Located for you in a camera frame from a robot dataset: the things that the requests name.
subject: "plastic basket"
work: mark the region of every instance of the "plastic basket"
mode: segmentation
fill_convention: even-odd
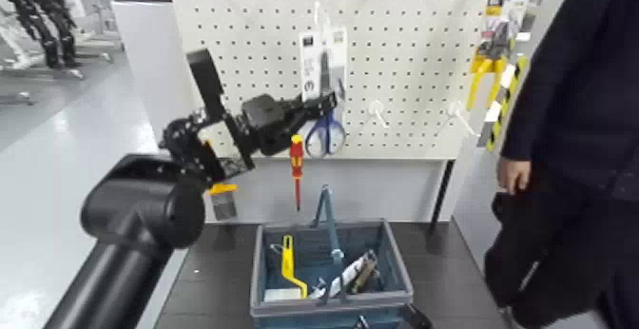
[[[281,277],[281,256],[269,247],[293,236],[295,276],[310,284],[319,277],[329,283],[336,277],[334,250],[329,223],[269,224],[258,228],[250,312],[256,328],[262,329],[338,329],[353,328],[364,316],[371,328],[397,328],[403,321],[400,309],[413,301],[411,284],[390,225],[384,220],[337,223],[335,225],[343,263],[348,265],[367,250],[378,256],[381,291],[330,300],[281,300],[264,302],[266,289],[292,288]]]

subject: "black pants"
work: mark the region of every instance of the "black pants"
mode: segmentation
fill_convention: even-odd
[[[486,282],[500,307],[535,328],[583,313],[639,256],[639,203],[615,200],[549,170],[505,206],[486,254]],[[533,265],[539,262],[524,285]]]
[[[639,328],[639,259],[624,265],[599,299],[609,329]]]

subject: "red screwdriver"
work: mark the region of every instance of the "red screwdriver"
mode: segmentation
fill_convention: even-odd
[[[293,179],[295,180],[295,201],[298,206],[298,211],[300,211],[301,205],[301,190],[300,190],[300,181],[301,181],[301,163],[304,158],[304,150],[301,146],[302,138],[299,134],[296,134],[291,137],[291,147],[288,149],[288,154],[291,158],[291,170]]]

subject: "black sleeve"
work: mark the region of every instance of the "black sleeve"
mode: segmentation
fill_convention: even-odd
[[[554,94],[589,51],[610,1],[564,0],[534,53],[508,126],[502,156],[518,161],[531,159]]]

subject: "pegboard stand leg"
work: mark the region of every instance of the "pegboard stand leg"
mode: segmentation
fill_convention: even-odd
[[[431,217],[431,224],[428,228],[428,234],[432,235],[439,222],[439,214],[441,213],[441,206],[444,203],[446,197],[446,190],[448,189],[448,183],[451,181],[451,174],[453,173],[453,167],[455,166],[454,160],[446,162],[446,168],[444,169],[444,176],[441,179],[439,190],[437,191],[437,201],[435,202],[435,208],[433,210],[433,216]]]

